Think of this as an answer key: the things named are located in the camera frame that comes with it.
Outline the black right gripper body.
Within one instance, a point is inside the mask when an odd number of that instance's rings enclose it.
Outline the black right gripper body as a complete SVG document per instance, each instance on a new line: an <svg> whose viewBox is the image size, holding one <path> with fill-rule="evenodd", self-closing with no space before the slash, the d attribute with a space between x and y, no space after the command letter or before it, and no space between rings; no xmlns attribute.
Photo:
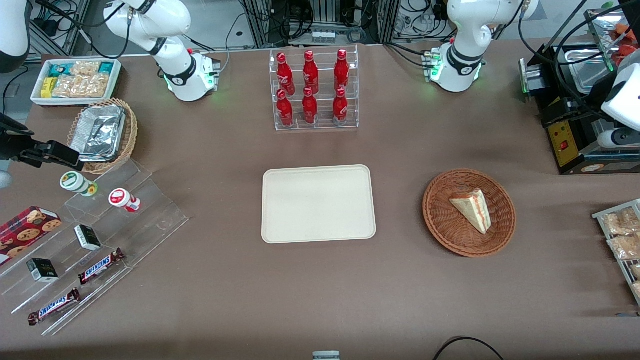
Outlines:
<svg viewBox="0 0 640 360"><path fill-rule="evenodd" d="M51 158L46 157L42 146L46 144L32 139L34 132L13 118L0 115L0 159L25 163L29 166L40 168L43 163L52 163Z"/></svg>

